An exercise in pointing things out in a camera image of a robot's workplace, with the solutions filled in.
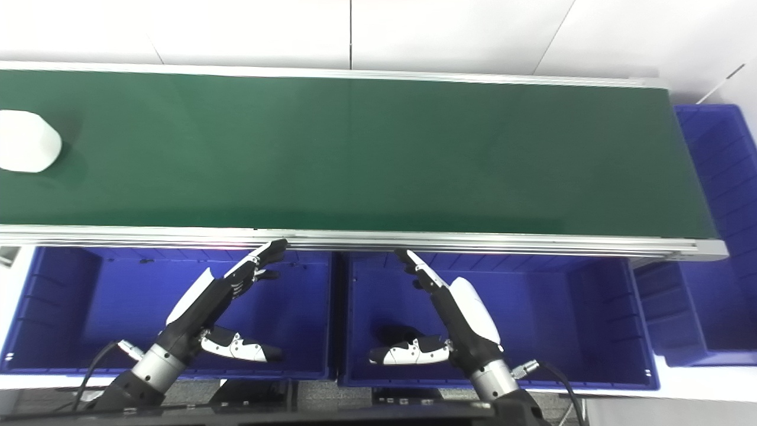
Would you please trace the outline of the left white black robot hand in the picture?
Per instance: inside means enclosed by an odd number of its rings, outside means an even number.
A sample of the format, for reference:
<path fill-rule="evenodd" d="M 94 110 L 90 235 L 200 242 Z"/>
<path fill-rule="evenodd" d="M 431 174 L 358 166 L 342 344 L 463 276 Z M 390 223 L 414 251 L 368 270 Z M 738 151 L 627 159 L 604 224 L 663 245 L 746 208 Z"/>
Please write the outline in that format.
<path fill-rule="evenodd" d="M 265 243 L 246 254 L 222 277 L 214 277 L 211 269 L 204 270 L 174 306 L 151 350 L 164 358 L 176 359 L 184 366 L 189 366 L 201 350 L 249 362 L 282 361 L 281 348 L 245 338 L 216 322 L 231 302 L 254 283 L 278 277 L 276 270 L 265 267 L 281 261 L 286 248 L 285 239 Z"/>

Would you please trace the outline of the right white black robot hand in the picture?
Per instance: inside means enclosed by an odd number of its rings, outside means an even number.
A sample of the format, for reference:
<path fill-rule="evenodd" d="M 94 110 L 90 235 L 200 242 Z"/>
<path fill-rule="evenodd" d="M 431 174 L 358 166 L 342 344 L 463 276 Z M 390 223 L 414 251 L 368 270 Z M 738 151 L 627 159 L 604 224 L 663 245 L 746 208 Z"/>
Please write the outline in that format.
<path fill-rule="evenodd" d="M 379 366 L 421 366 L 449 361 L 466 377 L 501 361 L 500 334 L 481 297 L 470 281 L 456 277 L 446 282 L 414 251 L 400 248 L 397 258 L 405 272 L 413 275 L 418 287 L 428 293 L 435 312 L 447 330 L 447 339 L 416 336 L 411 341 L 371 350 L 368 361 Z"/>

